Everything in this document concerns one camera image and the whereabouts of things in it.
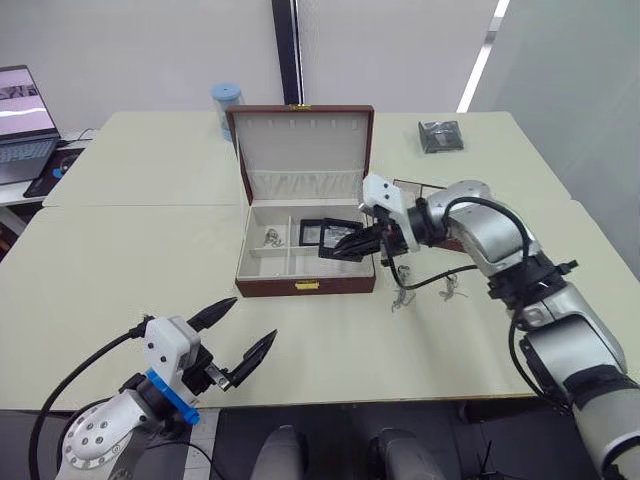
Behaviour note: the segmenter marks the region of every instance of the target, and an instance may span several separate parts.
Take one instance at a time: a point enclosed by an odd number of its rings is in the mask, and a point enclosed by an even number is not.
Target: desk
[[[465,150],[425,155],[419,120],[457,120]],[[510,114],[393,114],[374,120],[370,171],[448,186],[483,180],[520,209],[569,193]],[[215,113],[118,113],[49,194],[45,206],[233,205],[244,201],[233,146]]]
[[[234,205],[242,198],[233,144],[222,138],[217,114],[127,112],[109,119],[44,206]]]
[[[0,408],[39,408],[80,361],[138,322],[141,314],[190,316],[237,294],[241,206],[46,208],[0,264]],[[521,211],[547,254],[577,258],[571,279],[626,351],[640,378],[640,285],[582,206],[529,205]],[[423,249],[408,256],[414,280],[469,263],[466,255]],[[529,394],[511,365],[507,317],[477,271],[418,291],[391,313],[388,271],[372,294],[243,299],[202,334],[221,366],[235,366],[254,341],[279,330],[264,364],[241,388],[210,389],[202,406],[471,398]],[[56,408],[113,394],[146,368],[130,341],[90,368]]]

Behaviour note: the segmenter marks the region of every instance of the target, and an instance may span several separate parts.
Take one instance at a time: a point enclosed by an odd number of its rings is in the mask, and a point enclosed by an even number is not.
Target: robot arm
[[[563,279],[577,263],[554,265],[478,181],[459,182],[407,207],[400,189],[369,175],[363,197],[361,209],[377,223],[345,237],[334,255],[353,260],[383,249],[383,264],[394,268],[394,256],[420,244],[460,241],[488,278],[491,298],[506,304],[512,328],[525,332],[520,348],[543,395],[571,408],[598,472],[640,477],[640,389],[626,375],[618,341]]]
[[[215,324],[236,302],[222,300],[189,321],[150,318],[144,357],[150,365],[135,374],[110,400],[81,414],[64,432],[57,479],[131,479],[149,442],[176,425],[194,425],[197,395],[209,386],[226,391],[239,386],[262,362],[277,331],[259,340],[232,371],[219,368],[200,343],[198,332]]]

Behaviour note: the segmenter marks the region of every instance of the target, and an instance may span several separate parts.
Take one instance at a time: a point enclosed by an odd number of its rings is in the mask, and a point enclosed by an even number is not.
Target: gold box clasp
[[[289,110],[294,110],[294,111],[311,110],[311,105],[305,105],[304,103],[300,103],[298,105],[289,105]]]
[[[320,282],[317,280],[302,280],[296,282],[296,288],[298,290],[318,290],[320,288]]]

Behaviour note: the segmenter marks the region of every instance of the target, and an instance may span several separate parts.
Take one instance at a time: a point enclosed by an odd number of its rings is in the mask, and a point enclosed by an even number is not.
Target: black wire
[[[42,408],[40,409],[40,413],[36,418],[35,423],[33,424],[33,429],[31,430],[31,438],[29,439],[29,472],[31,473],[31,480],[40,480],[40,471],[38,468],[38,441],[40,440],[40,433],[42,432],[42,426],[44,425],[44,420],[51,410],[53,403],[60,396],[62,391],[67,388],[67,386],[75,380],[75,378],[80,375],[84,370],[86,370],[93,362],[102,357],[109,350],[114,349],[121,343],[127,341],[129,338],[132,338],[132,333],[127,332],[123,335],[120,335],[118,338],[112,340],[96,353],[87,358],[84,362],[78,365],[67,377],[60,382],[60,384],[56,387],[56,389],[49,395],[49,398],[44,402]]]
[[[60,466],[62,465],[62,445],[64,443],[64,437],[67,431],[71,428],[71,425],[73,425],[73,422],[75,422],[80,415],[82,415],[84,412],[86,412],[90,408],[95,407],[96,405],[99,405],[100,403],[104,403],[108,400],[109,398],[103,398],[102,400],[96,400],[95,402],[91,402],[90,404],[85,405],[79,410],[76,410],[73,413],[73,415],[69,417],[69,420],[67,420],[67,423],[65,423],[64,428],[62,429],[62,431],[60,432],[60,436],[58,437],[58,446],[56,447],[56,469],[57,470],[60,470]]]
[[[147,447],[146,450],[153,450],[154,448],[166,447],[167,445],[187,445],[189,447],[195,448],[207,459],[207,461],[211,465],[211,469],[220,478],[220,480],[225,480],[225,477],[220,473],[220,471],[216,468],[216,465],[213,463],[213,459],[209,455],[207,455],[207,452],[205,452],[201,447],[199,447],[194,443],[187,442],[186,440],[173,440],[171,442],[163,442],[157,445],[151,445]]]
[[[398,287],[404,290],[415,290],[420,287],[424,287],[433,282],[437,282],[438,280],[445,278],[449,275],[453,275],[455,273],[466,272],[468,270],[476,270],[478,267],[476,265],[466,265],[464,267],[454,268],[452,270],[447,270],[446,272],[439,273],[438,275],[434,275],[433,277],[427,278],[420,283],[416,283],[414,285],[404,285],[402,280],[400,280],[400,276],[398,275],[398,270],[396,269],[396,264],[393,261],[393,255],[391,255],[391,249],[389,247],[389,240],[387,239],[386,233],[382,234],[382,243],[384,244],[384,248],[387,251],[387,261],[389,262],[389,269],[391,270],[391,275],[393,275],[393,279],[398,284]]]
[[[509,344],[509,356],[511,357],[511,361],[513,362],[513,365],[516,367],[516,370],[518,371],[522,379],[529,386],[529,388],[533,390],[533,392],[537,396],[542,398],[552,407],[559,409],[561,412],[569,415],[570,411],[566,406],[555,401],[554,399],[549,397],[547,394],[545,394],[542,390],[540,390],[540,388],[538,388],[535,382],[531,379],[531,377],[529,377],[525,369],[522,367],[522,364],[520,363],[520,360],[516,355],[515,331],[516,331],[516,324],[517,324],[518,318],[522,314],[522,311],[524,310],[524,306],[526,304],[526,298],[524,296],[526,295],[527,268],[529,264],[529,246],[531,244],[531,238],[529,238],[529,234],[527,233],[526,227],[524,226],[522,221],[518,218],[518,216],[515,213],[513,213],[511,210],[491,200],[487,200],[485,198],[476,198],[476,197],[460,197],[451,201],[447,205],[447,208],[445,208],[444,210],[443,219],[446,223],[448,223],[449,213],[451,211],[451,208],[454,205],[457,205],[460,203],[474,203],[477,205],[482,205],[482,206],[491,208],[492,210],[495,210],[501,213],[502,215],[507,217],[509,220],[511,220],[511,222],[514,224],[514,226],[520,233],[520,237],[522,239],[522,269],[520,271],[519,287],[520,287],[520,294],[521,294],[522,300],[519,302],[518,306],[514,309],[513,315],[511,317],[511,323],[509,325],[509,335],[507,339]]]
[[[70,141],[70,143],[73,143],[73,142],[79,142],[80,140],[82,140],[82,137],[84,137],[84,134],[85,134],[85,133],[87,133],[87,132],[92,132],[92,131],[95,131],[95,128],[85,128],[85,129],[80,133],[80,135],[78,135],[78,137],[77,137],[75,140],[71,140],[71,141]]]
[[[484,460],[482,461],[482,465],[480,465],[480,473],[485,473],[487,469],[487,463],[489,462],[489,457],[491,456],[491,447],[493,447],[493,440],[489,440],[489,445],[487,445],[487,451],[484,454]]]
[[[499,203],[493,202],[491,200],[487,200],[485,198],[459,197],[459,198],[456,198],[456,199],[452,200],[451,202],[449,202],[449,204],[447,205],[447,207],[444,210],[444,214],[442,216],[442,219],[443,219],[443,222],[445,223],[446,226],[448,226],[448,223],[449,223],[449,213],[451,212],[451,208],[453,208],[455,205],[458,205],[460,203],[473,203],[473,204],[477,204],[477,205],[482,205],[482,206],[487,207],[487,208],[491,208],[492,210],[495,210],[498,213],[501,213],[502,215],[507,217],[514,224],[514,226],[516,227],[516,229],[520,233],[520,237],[522,239],[522,268],[520,270],[520,285],[519,285],[519,289],[520,289],[521,295],[524,296],[526,294],[527,269],[528,269],[528,263],[529,263],[529,247],[530,247],[530,244],[531,244],[531,239],[529,238],[529,234],[527,233],[527,229],[524,226],[524,224],[522,223],[522,221],[517,217],[517,215],[515,213],[513,213],[508,208],[500,205]],[[445,277],[447,277],[447,276],[449,276],[449,275],[451,275],[453,273],[464,272],[464,271],[467,271],[467,270],[473,270],[473,269],[477,268],[475,265],[468,265],[466,267],[459,267],[459,268],[456,268],[456,269],[453,269],[453,270],[449,270],[447,272],[443,272],[443,273],[440,273],[438,275],[435,275],[434,277],[428,278],[427,280],[424,280],[424,281],[422,281],[420,283],[417,283],[415,285],[404,286],[402,284],[402,281],[400,280],[400,277],[398,276],[398,272],[396,271],[395,263],[393,261],[393,255],[391,254],[391,249],[389,247],[389,241],[387,239],[386,232],[383,232],[383,234],[382,234],[382,242],[384,244],[385,250],[387,251],[387,261],[389,262],[389,267],[391,269],[391,274],[393,275],[393,278],[396,281],[396,283],[398,284],[398,286],[400,288],[404,288],[405,290],[415,290],[416,288],[420,288],[420,287],[423,287],[424,285],[428,285],[429,283],[432,283],[432,282],[435,282],[437,280],[440,280],[441,278],[445,278]],[[515,329],[516,329],[516,323],[517,323],[517,319],[522,314],[522,310],[524,309],[525,302],[526,302],[526,299],[523,298],[522,301],[519,303],[519,305],[514,309],[514,313],[513,313],[512,317],[511,317],[511,322],[510,322],[510,325],[509,325],[509,335],[508,335],[508,339],[507,340],[508,340],[508,345],[509,345],[509,355],[511,357],[511,361],[513,362],[516,370],[518,371],[518,373],[520,374],[522,379],[525,381],[525,383],[529,386],[529,388],[531,388],[531,390],[536,395],[538,395],[540,398],[545,400],[552,407],[554,407],[556,409],[559,409],[560,411],[562,411],[562,412],[564,412],[566,414],[570,414],[570,411],[566,406],[560,404],[559,402],[556,402],[554,399],[552,399],[551,397],[546,395],[542,390],[540,390],[538,388],[538,386],[533,382],[533,380],[531,380],[531,377],[529,377],[527,372],[524,370],[524,368],[522,367],[522,364],[520,363],[520,360],[518,359],[518,357],[516,355],[516,351],[515,351]]]

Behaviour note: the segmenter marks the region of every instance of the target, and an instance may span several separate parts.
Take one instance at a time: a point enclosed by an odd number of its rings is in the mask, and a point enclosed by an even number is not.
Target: white wall
[[[221,81],[282,103],[268,0],[0,0],[0,65],[22,63],[63,131],[208,109]]]
[[[455,112],[497,0],[298,0],[306,103]]]
[[[513,114],[640,278],[639,2],[511,0],[471,103],[487,110]]]

